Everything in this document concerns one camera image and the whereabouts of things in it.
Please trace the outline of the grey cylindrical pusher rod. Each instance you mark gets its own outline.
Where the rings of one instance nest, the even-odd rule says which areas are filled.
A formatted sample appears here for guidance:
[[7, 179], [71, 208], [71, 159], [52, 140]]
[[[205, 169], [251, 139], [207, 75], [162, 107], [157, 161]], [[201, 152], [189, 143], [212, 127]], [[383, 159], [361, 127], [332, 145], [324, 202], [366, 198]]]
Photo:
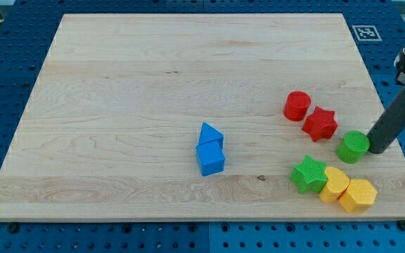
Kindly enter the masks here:
[[405, 87], [381, 114], [378, 121], [367, 133], [370, 142], [368, 151], [373, 154], [383, 153], [405, 128]]

